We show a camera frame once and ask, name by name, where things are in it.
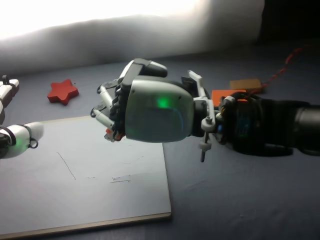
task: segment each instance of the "table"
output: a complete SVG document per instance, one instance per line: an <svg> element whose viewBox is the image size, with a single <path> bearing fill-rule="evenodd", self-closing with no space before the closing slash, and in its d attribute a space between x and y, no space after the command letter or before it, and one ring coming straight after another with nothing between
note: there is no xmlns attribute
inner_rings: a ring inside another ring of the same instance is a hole
<svg viewBox="0 0 320 240"><path fill-rule="evenodd" d="M153 59L179 81L193 70L209 90L230 80L267 80L297 43L235 48L217 53ZM261 97L320 104L320 58L308 50ZM21 76L20 91L5 110L4 125L88 115L97 87L119 77L126 63ZM67 106L49 103L50 83L70 78L79 96ZM247 156L214 142L200 163L199 139L164 144L172 206L170 220L43 236L53 240L317 239L320 236L320 158L295 151L287 157Z"/></svg>

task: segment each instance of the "green led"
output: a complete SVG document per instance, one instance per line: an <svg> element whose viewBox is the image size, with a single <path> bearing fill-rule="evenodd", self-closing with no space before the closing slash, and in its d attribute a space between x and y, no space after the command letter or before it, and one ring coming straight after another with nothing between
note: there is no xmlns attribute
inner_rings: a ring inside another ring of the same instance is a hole
<svg viewBox="0 0 320 240"><path fill-rule="evenodd" d="M161 109L167 109L170 107L170 100L167 97L159 97L157 99L157 106Z"/></svg>

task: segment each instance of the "whiteboard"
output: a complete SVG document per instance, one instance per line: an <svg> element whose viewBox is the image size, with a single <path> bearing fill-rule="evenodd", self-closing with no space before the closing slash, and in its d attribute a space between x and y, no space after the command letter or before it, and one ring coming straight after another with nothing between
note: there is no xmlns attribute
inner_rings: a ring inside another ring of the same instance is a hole
<svg viewBox="0 0 320 240"><path fill-rule="evenodd" d="M105 130L91 117L48 121L38 148L0 159L0 239L170 215L162 144L112 143Z"/></svg>

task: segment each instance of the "robotic arm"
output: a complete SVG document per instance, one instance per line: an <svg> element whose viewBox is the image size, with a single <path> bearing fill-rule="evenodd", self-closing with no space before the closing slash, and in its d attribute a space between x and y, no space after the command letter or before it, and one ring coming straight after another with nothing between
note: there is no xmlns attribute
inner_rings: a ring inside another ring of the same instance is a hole
<svg viewBox="0 0 320 240"><path fill-rule="evenodd" d="M166 76L165 66L137 58L118 79L98 87L102 102L91 110L91 116L107 127L105 139L114 142L126 136L167 143L203 137L201 162L211 149L212 136L248 155L285 156L292 154L292 148L320 155L320 106L236 92L214 108L201 76L188 71L182 83ZM108 93L111 88L115 98Z"/></svg>
<svg viewBox="0 0 320 240"><path fill-rule="evenodd" d="M0 81L0 124L5 120L6 108L19 90L19 81L7 76ZM38 147L38 141L44 134L44 127L40 122L24 125L0 125L0 159L16 157L28 148Z"/></svg>

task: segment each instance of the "red star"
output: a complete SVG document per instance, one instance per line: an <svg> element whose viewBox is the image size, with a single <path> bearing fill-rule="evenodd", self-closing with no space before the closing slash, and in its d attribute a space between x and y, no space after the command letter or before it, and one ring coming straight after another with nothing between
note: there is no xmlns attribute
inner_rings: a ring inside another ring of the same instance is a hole
<svg viewBox="0 0 320 240"><path fill-rule="evenodd" d="M64 105L69 103L71 98L79 95L78 89L72 85L70 79L63 82L51 83L52 91L48 94L50 103L61 102Z"/></svg>

